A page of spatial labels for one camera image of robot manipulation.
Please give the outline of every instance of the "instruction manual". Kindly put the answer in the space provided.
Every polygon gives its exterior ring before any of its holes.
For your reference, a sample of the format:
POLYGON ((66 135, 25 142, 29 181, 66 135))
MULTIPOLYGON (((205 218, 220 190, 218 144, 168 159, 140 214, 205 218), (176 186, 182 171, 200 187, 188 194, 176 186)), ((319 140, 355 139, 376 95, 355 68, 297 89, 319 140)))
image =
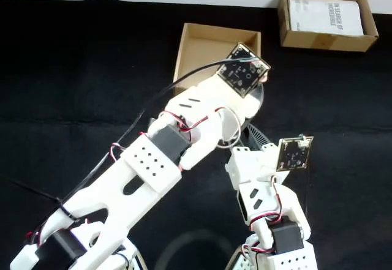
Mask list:
POLYGON ((293 31, 362 36, 360 7, 355 1, 288 0, 293 31))

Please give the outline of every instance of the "open cardboard box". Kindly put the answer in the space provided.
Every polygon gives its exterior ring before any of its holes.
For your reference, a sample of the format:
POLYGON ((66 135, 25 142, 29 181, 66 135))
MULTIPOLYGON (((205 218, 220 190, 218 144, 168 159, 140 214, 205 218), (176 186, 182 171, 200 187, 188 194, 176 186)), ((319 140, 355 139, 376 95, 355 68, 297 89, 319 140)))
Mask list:
POLYGON ((361 12, 363 36, 344 36, 339 34, 292 31, 288 0, 280 0, 278 5, 281 45, 293 48, 317 48, 337 51, 367 51, 379 38, 368 0, 347 0, 358 3, 361 12))
MULTIPOLYGON (((227 58, 238 42, 244 43, 260 56, 262 42, 260 32, 185 23, 173 81, 198 67, 227 58)), ((217 68, 218 66, 210 67, 185 79, 177 85, 175 94, 211 77, 217 68)))

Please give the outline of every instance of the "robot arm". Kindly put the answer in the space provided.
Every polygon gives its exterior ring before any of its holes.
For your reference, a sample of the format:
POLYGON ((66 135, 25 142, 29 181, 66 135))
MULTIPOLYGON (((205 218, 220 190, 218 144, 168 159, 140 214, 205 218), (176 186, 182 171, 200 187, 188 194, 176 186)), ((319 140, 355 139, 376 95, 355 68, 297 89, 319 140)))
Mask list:
POLYGON ((259 151, 235 147, 225 168, 237 191, 244 222, 255 233, 247 238, 238 260, 249 268, 317 269, 310 226, 296 193, 282 182, 290 170, 307 165, 312 137, 264 144, 259 151))
MULTIPOLYGON (((237 51, 249 53, 243 45, 238 45, 237 51)), ((236 67, 236 71, 244 73, 244 68, 236 67)), ((249 69, 257 79, 269 68, 253 55, 249 69)), ((181 179, 182 170, 199 163, 220 140, 239 138, 241 125, 261 106, 257 89, 247 94, 243 88, 235 89, 232 81, 222 78, 225 71, 221 67, 198 86, 171 99, 162 115, 123 151, 119 160, 48 218, 38 243, 25 246, 11 269, 100 269, 108 259, 113 260, 112 254, 121 246, 125 249, 121 253, 133 259, 135 248, 124 243, 129 230, 181 179), (125 185, 137 178, 142 185, 125 195, 125 185), (90 233, 81 236, 80 231, 70 234, 67 230, 75 218, 102 208, 108 210, 108 217, 90 233), (47 268, 40 265, 45 260, 49 261, 47 268)))

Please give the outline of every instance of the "black cloth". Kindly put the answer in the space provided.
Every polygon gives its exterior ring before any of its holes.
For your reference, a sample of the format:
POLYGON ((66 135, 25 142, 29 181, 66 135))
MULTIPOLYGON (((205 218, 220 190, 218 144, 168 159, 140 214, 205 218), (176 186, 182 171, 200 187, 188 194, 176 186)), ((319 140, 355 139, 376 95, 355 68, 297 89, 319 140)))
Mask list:
MULTIPOLYGON (((2 174, 64 197, 141 103, 172 81, 184 22, 261 31, 273 71, 253 122, 275 143, 315 137, 307 210, 319 269, 390 269, 392 17, 374 15, 380 40, 362 54, 282 48, 276 9, 115 0, 0 5, 2 174)), ((168 269, 223 269, 249 235, 226 160, 214 151, 131 229, 150 269, 163 267, 176 246, 168 269)), ((304 173, 285 183, 302 204, 305 183, 304 173)), ((6 182, 0 200, 7 269, 53 203, 6 182)))

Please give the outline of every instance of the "circuit board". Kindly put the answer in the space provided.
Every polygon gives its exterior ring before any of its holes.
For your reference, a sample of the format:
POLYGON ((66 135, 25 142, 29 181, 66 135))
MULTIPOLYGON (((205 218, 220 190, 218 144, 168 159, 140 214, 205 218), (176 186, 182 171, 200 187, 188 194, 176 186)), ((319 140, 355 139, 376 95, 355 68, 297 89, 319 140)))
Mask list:
POLYGON ((276 171, 307 168, 313 137, 283 138, 279 141, 276 171))
POLYGON ((257 58, 255 61, 247 63, 224 64, 217 71, 218 75, 241 97, 245 97, 250 93, 258 85, 261 77, 271 68, 271 66, 258 58, 247 46, 241 43, 237 44, 227 58, 257 58))

